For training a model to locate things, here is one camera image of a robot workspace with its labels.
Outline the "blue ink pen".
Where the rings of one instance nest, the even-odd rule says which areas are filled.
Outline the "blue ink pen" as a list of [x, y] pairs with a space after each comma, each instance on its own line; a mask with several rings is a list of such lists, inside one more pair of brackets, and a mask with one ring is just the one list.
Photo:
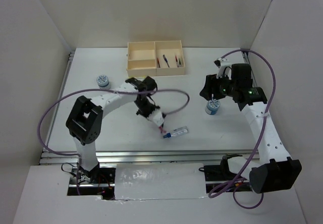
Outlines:
[[165, 54], [163, 54], [163, 59], [164, 59], [164, 61], [166, 62], [166, 64], [167, 64], [168, 68], [170, 68], [170, 65], [169, 65], [169, 63], [168, 63], [168, 60], [167, 60], [167, 58], [166, 58]]

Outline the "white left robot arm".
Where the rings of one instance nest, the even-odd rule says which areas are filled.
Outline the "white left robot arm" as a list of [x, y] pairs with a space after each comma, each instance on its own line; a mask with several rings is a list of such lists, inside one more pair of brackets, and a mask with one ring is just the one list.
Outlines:
[[165, 115], [158, 105], [149, 101], [151, 91], [155, 90], [157, 83], [149, 76], [142, 81], [129, 78], [116, 90], [109, 90], [94, 98], [82, 95], [76, 99], [66, 127], [75, 141], [79, 154], [77, 166], [86, 182], [94, 183], [99, 179], [100, 167], [95, 141], [100, 135], [102, 120], [109, 113], [134, 102], [138, 108], [137, 115], [153, 122], [159, 129], [163, 128]]

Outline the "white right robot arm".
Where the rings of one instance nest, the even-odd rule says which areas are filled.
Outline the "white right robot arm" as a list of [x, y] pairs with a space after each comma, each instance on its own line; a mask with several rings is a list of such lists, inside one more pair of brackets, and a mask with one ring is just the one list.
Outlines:
[[260, 87], [253, 87], [251, 67], [232, 64], [231, 74], [226, 66], [219, 72], [207, 75], [200, 96], [206, 100], [231, 97], [245, 116], [256, 140], [259, 162], [241, 155], [224, 156], [220, 173], [226, 180], [243, 177], [257, 194], [290, 189], [299, 176], [302, 166], [284, 147], [268, 111], [269, 101]]

